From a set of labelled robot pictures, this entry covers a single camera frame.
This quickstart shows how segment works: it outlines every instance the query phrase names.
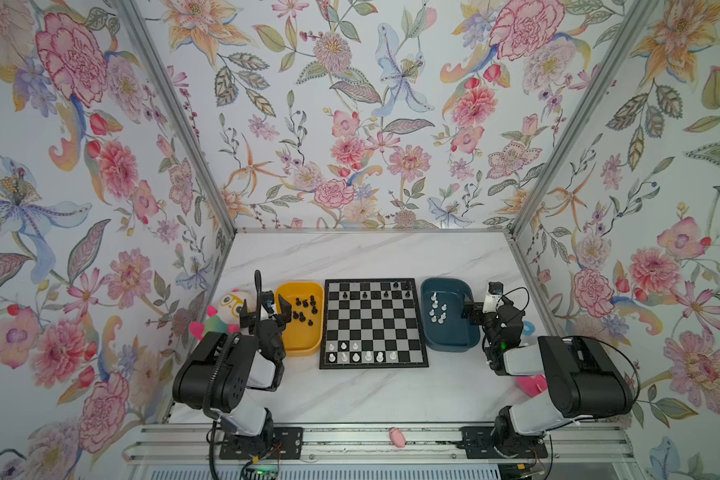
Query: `orange flower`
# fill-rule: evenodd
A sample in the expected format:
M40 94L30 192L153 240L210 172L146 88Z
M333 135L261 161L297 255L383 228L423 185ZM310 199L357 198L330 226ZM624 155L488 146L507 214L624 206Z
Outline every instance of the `orange flower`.
M648 57L639 88L664 69L681 82L696 82L696 53L720 44L719 21L720 0L670 0L664 18L632 51L633 57Z
M242 10L225 0L162 0L168 7L163 21L170 25L168 44L176 50L184 44L194 43L206 54L208 62L216 67L219 44L256 45L256 42L232 24Z

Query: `pink object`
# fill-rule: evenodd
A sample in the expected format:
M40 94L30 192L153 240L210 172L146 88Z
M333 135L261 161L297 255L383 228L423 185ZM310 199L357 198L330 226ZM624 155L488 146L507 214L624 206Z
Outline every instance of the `pink object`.
M397 448L405 448L405 436L399 428L393 428L389 431L389 439L392 440L392 444Z
M190 333L198 340L202 340L202 333L206 331L206 326L200 322L190 323Z
M518 387L530 396L536 396L547 389L547 379L543 375L519 376L515 378Z

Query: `black mounting plate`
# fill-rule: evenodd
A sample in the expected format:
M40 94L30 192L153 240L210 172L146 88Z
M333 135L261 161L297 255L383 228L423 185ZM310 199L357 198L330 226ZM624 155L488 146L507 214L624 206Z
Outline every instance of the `black mounting plate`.
M269 456L269 460L299 460L302 456L302 440L304 428L299 427L275 427L272 434L272 444L281 443L282 446L277 452ZM224 440L219 451L221 460L250 460L249 453L242 447L241 437L236 435L224 435Z
M490 437L493 427L461 427L461 444L470 460L486 458L503 458L494 450L494 443ZM518 458L546 458L547 448L544 443L538 443L539 437L517 436L513 444L502 447L501 452L506 456L518 454Z

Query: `orange lily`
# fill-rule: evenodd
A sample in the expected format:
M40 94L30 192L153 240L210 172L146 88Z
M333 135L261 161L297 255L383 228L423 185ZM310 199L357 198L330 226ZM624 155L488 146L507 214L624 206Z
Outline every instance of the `orange lily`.
M251 152L251 146L248 145L248 139L246 139L245 137L243 137L242 139L246 141L246 150L248 150L248 165L246 165L243 168L239 168L238 170L233 171L232 174L230 175L230 181L226 182L226 185L224 185L224 188L229 187L230 183L232 182L232 180L235 179L236 176L250 175L249 180L248 180L248 185L250 185L250 183L251 183L250 179L253 178L253 188L251 188L251 193L248 194L248 196L250 197L253 194L253 191L256 189L256 184L258 183L258 179L256 178L256 172L259 172L260 174L264 174L264 175L269 175L270 177L275 177L275 178L285 178L285 177L283 177L281 175L273 174L262 168L264 165L270 164L271 161L261 162L260 164L254 164L253 163L253 152Z
M592 176L592 172L594 172L594 171L595 171L595 168L592 167L592 170L590 170L589 174L586 176L584 181L581 182L581 185L576 187L576 190L574 190L573 192L569 192L565 188L556 188L556 189L552 190L551 192L549 192L547 195L552 195L552 194L557 193L557 195L556 195L557 199L562 200L562 203L558 204L556 206L553 206L552 207L553 210L555 208L559 208L559 210L556 211L555 213L547 215L547 216L560 215L563 212L565 212L565 209L568 207L568 205L570 205L570 208L574 212L574 222L576 223L576 228L578 230L581 230L581 228L579 227L579 219L576 216L576 204L583 205L586 208L586 203L579 200L579 197L577 197L576 194L578 194L579 190L581 190L586 185L586 182L589 180L590 176Z

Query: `dark teal plastic tray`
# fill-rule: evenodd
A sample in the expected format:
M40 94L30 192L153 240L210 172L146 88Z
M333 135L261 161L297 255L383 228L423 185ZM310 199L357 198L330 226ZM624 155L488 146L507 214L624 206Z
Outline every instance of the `dark teal plastic tray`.
M443 312L443 303L448 304L445 321L432 322L429 311L432 310L432 293L438 294L436 316ZM427 346L440 352L466 352L480 342L480 328L470 325L468 319L461 318L464 307L464 295L472 298L469 285L455 278L428 278L422 283L422 324Z

